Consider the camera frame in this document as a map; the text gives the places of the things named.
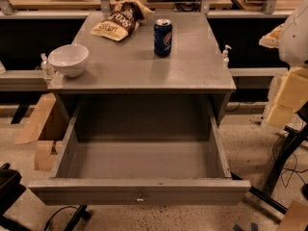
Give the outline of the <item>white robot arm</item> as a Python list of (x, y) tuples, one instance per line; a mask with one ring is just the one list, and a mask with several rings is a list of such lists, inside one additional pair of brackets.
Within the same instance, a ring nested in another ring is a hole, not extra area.
[(262, 36), (261, 46), (277, 48), (290, 69), (269, 88), (268, 125), (283, 128), (308, 101), (308, 0), (304, 0), (284, 23)]

